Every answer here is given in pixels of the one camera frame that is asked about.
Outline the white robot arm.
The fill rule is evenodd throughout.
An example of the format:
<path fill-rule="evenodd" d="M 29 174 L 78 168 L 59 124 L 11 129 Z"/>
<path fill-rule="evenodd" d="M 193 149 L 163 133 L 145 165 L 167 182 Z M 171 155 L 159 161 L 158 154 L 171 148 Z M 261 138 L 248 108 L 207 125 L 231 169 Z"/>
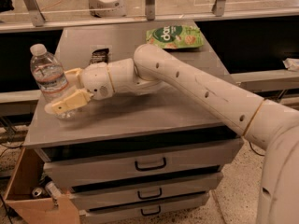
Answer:
<path fill-rule="evenodd" d="M 60 115 L 117 92 L 146 94 L 164 81 L 265 151 L 256 224 L 299 224 L 299 111 L 190 66 L 157 46 L 131 59 L 64 73 L 71 88 L 45 105 Z"/>

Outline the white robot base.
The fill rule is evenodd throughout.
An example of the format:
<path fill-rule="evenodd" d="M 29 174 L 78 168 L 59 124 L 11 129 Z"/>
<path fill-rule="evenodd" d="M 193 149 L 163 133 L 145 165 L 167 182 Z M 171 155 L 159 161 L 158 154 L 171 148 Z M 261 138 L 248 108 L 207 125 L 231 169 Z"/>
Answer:
<path fill-rule="evenodd" d="M 94 17 L 123 17 L 126 15 L 124 0 L 88 0 L 89 10 Z"/>

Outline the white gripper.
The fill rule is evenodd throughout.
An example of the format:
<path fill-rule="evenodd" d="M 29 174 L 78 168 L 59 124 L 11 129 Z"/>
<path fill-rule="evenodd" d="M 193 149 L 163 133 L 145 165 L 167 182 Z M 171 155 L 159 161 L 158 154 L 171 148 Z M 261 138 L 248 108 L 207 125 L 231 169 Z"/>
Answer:
<path fill-rule="evenodd" d="M 106 63 L 92 63 L 83 71 L 74 68 L 64 74 L 71 86 L 82 88 L 83 85 L 85 89 L 74 89 L 46 104 L 44 109 L 48 114 L 61 115 L 85 106 L 92 98 L 104 100 L 114 94 Z"/>

